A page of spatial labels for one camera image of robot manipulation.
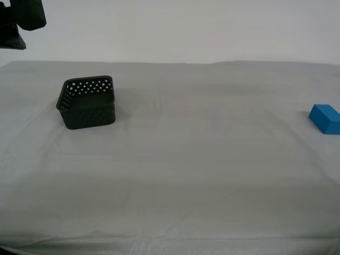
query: black object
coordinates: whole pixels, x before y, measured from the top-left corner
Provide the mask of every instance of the black object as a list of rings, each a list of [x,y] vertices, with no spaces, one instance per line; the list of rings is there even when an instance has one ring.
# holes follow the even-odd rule
[[[15,254],[0,248],[0,255],[15,255]]]
[[[110,76],[65,81],[57,103],[68,129],[83,129],[115,122],[115,94]]]
[[[18,25],[28,31],[46,25],[41,0],[11,0],[11,6],[0,2],[0,48],[26,49],[19,35]]]

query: blue foam block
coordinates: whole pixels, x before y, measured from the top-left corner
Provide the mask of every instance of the blue foam block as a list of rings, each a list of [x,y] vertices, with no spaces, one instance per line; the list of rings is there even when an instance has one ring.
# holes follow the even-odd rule
[[[314,105],[309,118],[324,134],[340,134],[340,114],[330,105]]]

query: perforated basket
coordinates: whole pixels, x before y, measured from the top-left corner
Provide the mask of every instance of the perforated basket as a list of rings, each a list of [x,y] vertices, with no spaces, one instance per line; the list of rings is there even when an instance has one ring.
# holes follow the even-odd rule
[[[67,80],[57,103],[68,129],[83,129],[115,122],[115,95],[110,76]]]

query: black basket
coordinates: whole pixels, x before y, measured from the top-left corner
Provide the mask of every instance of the black basket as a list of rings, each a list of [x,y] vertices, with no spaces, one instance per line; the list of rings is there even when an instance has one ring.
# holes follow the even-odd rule
[[[115,122],[115,94],[110,76],[65,81],[57,103],[68,129],[84,129]]]

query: white wall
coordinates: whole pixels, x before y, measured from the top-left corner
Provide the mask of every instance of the white wall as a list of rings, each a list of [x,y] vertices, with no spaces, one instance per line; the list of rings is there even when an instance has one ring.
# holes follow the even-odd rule
[[[43,0],[11,60],[340,64],[339,0]]]

